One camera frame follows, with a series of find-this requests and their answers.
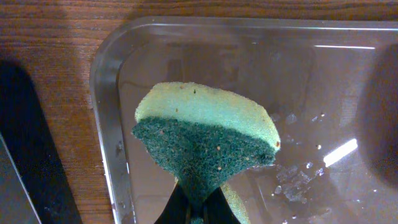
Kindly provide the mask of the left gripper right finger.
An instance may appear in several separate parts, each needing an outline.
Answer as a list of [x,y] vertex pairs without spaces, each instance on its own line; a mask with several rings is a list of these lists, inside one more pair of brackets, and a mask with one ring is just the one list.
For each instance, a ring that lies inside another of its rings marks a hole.
[[240,224],[220,187],[204,201],[203,220],[204,224]]

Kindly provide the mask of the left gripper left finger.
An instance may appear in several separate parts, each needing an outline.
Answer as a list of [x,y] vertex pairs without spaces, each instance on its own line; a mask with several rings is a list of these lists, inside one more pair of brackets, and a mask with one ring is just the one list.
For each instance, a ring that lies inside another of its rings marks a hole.
[[163,212],[155,224],[189,224],[190,202],[185,192],[177,183]]

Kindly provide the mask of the green scrubbing sponge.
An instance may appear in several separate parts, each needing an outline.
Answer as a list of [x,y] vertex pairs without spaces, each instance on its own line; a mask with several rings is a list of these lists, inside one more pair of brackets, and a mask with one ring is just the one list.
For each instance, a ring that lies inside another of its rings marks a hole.
[[271,165],[280,150],[277,128],[261,105],[231,91],[167,82],[153,86],[134,117],[132,135],[189,199],[190,223],[204,223],[203,203],[218,187],[240,223],[249,221],[228,181]]

